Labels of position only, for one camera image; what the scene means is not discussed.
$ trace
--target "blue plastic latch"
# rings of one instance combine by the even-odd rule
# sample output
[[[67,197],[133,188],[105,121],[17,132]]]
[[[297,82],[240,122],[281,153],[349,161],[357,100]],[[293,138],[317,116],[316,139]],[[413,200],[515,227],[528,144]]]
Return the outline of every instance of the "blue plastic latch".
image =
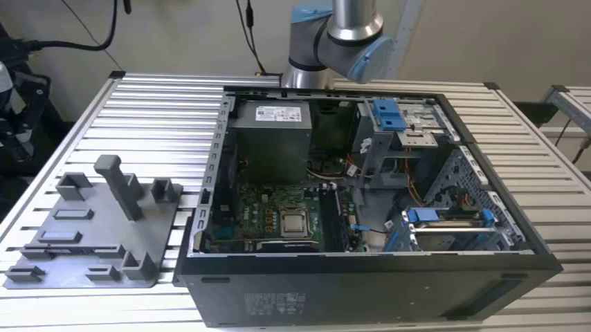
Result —
[[[352,230],[371,230],[369,226],[363,226],[363,225],[356,225],[356,224],[351,225],[351,229]]]
[[[407,215],[408,215],[408,222],[409,223],[415,223],[416,221],[419,221],[419,216],[416,215],[415,209],[409,209],[407,212]]]
[[[400,115],[400,109],[393,100],[373,99],[373,115],[383,131],[404,131],[407,129],[407,121]]]
[[[492,227],[495,224],[495,215],[488,209],[481,209],[481,226]]]
[[[439,221],[439,214],[435,209],[416,209],[415,211],[420,222]]]

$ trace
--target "metal frame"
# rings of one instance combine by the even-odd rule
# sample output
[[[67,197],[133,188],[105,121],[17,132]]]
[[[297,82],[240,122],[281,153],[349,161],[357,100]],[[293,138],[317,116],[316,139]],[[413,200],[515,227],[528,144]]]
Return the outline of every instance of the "metal frame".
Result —
[[[565,271],[483,322],[420,324],[413,327],[407,323],[313,326],[308,330],[396,331],[411,328],[416,331],[588,331],[589,184],[580,179],[580,173],[571,167],[557,150],[552,149],[551,143],[512,103],[479,83],[373,81],[359,86],[337,80],[335,84],[337,89],[415,91],[445,95]],[[91,160],[99,151],[113,148],[133,161],[124,160],[124,165],[127,163],[129,170],[136,173],[144,173],[145,179],[151,176],[149,172],[159,167],[160,171],[173,174],[173,178],[177,177],[184,186],[160,280],[153,288],[143,290],[0,288],[0,306],[4,313],[0,326],[53,326],[60,331],[79,331],[93,327],[111,331],[141,328],[192,331],[205,329],[187,290],[172,287],[171,269],[176,265],[183,227],[191,216],[188,209],[196,206],[201,189],[201,175],[195,169],[201,165],[199,160],[204,147],[200,147],[195,140],[195,131],[199,130],[189,127],[199,124],[199,117],[208,119],[211,110],[219,107],[224,85],[277,86],[277,79],[127,74],[123,79],[108,81],[40,176],[0,224],[0,271],[13,265],[20,256],[13,249],[31,240],[36,232],[31,228],[43,222],[47,208],[55,203],[56,176],[63,171],[84,169],[85,160]],[[117,126],[131,129],[117,130]],[[512,133],[499,133],[503,132],[497,131],[499,128],[505,128],[503,131]],[[159,131],[159,134],[152,135],[151,145],[147,146],[144,137],[148,132],[155,131]],[[533,172],[532,170],[541,166],[539,162],[556,169],[559,176],[556,173]],[[296,326],[272,330],[301,329]]]
[[[591,135],[591,88],[552,86],[543,101],[553,104],[587,135]]]

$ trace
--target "black cable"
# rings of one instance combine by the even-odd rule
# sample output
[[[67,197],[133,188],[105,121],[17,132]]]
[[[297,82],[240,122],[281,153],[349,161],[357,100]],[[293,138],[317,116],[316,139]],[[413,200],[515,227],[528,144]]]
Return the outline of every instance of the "black cable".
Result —
[[[244,26],[244,16],[241,15],[241,7],[240,7],[240,2],[239,2],[239,0],[236,0],[236,7],[239,8],[240,24],[241,24],[241,32],[244,33],[244,39],[247,40],[248,48],[251,49],[252,55],[255,56],[255,60],[256,60],[256,64],[259,65],[260,72],[261,72],[263,74],[267,74],[265,68],[263,67],[263,64],[261,64],[260,61],[259,61],[259,55],[256,54],[256,50],[255,50],[255,48],[253,48],[252,45],[251,45],[251,41],[248,40],[247,28],[245,28],[245,26]]]
[[[568,127],[569,124],[571,124],[571,119],[568,119],[568,121],[565,122],[564,127],[563,127],[563,131],[560,132],[560,135],[557,135],[556,142],[553,143],[555,147],[557,147],[557,143],[560,141],[560,138],[563,138],[565,128]]]
[[[47,47],[64,47],[64,48],[73,48],[77,50],[89,50],[89,51],[97,52],[97,51],[105,50],[107,47],[109,47],[109,45],[112,43],[112,38],[115,37],[116,24],[117,24],[117,0],[112,0],[111,31],[109,31],[109,35],[108,35],[104,43],[101,43],[100,45],[96,45],[96,46],[91,46],[91,45],[81,45],[77,43],[71,43],[68,41],[59,41],[59,40],[45,41],[45,42],[37,41],[37,40],[31,40],[28,42],[28,46],[29,46],[31,50],[40,50]]]
[[[579,158],[580,158],[580,155],[583,154],[583,151],[584,151],[584,148],[580,148],[577,153],[576,153],[575,159],[572,159],[572,163],[573,164],[576,164],[576,162],[579,161]]]
[[[252,28],[255,27],[255,11],[251,6],[251,0],[247,1],[247,27],[248,27],[248,32],[251,34],[251,45],[252,45],[252,51],[253,51],[255,58],[256,58],[256,63],[259,64],[260,71],[263,72],[263,75],[265,75],[267,71],[265,71],[263,65],[260,64],[259,51],[256,50],[255,36],[253,36],[253,32],[252,32]]]
[[[375,233],[380,233],[380,234],[388,234],[389,233],[389,232],[383,232],[381,230],[375,230],[373,228],[369,228],[369,231],[375,232]]]
[[[65,5],[65,7],[68,7],[68,10],[71,11],[72,15],[76,17],[77,21],[80,22],[80,24],[83,25],[83,28],[85,30],[85,32],[88,33],[88,36],[91,36],[91,39],[95,41],[95,43],[97,45],[100,45],[100,42],[96,40],[95,36],[92,35],[91,30],[88,29],[88,26],[85,26],[83,19],[80,19],[80,16],[77,16],[76,12],[73,11],[71,5],[68,5],[68,3],[65,2],[65,0],[61,0],[63,4]],[[107,56],[111,58],[112,62],[115,63],[115,65],[117,66],[119,70],[123,71],[121,66],[117,63],[117,60],[115,60],[115,58],[112,57],[109,51],[105,49],[104,50]]]

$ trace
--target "label sticker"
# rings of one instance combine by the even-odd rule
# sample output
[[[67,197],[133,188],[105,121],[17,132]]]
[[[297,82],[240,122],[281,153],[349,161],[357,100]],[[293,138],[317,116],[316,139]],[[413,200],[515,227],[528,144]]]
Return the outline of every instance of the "label sticker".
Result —
[[[301,315],[304,313],[305,293],[245,293],[247,314]]]
[[[351,166],[349,166],[349,168],[347,170],[347,175],[348,176],[355,176],[356,172],[357,172],[357,167],[353,164],[351,164]]]
[[[285,106],[259,106],[255,121],[301,122],[301,109]]]

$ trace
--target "metal table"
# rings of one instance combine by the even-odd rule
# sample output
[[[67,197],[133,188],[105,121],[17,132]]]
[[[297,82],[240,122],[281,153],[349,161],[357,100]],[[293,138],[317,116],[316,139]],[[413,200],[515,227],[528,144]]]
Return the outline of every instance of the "metal table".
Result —
[[[591,134],[591,87],[553,85],[544,102],[553,104],[587,135]]]
[[[144,75],[109,78],[23,198],[0,224],[0,284],[59,195],[64,172],[85,172],[115,153],[140,182],[168,176],[183,184],[160,281],[147,289],[7,290],[0,287],[0,327],[43,331],[205,329],[193,301],[171,284],[184,222],[196,206],[208,142],[224,85],[276,86],[275,77]],[[591,330],[591,183],[565,160],[500,90],[483,84],[375,81],[337,89],[444,93],[564,272],[497,315],[476,323],[289,326],[273,331],[568,331]]]

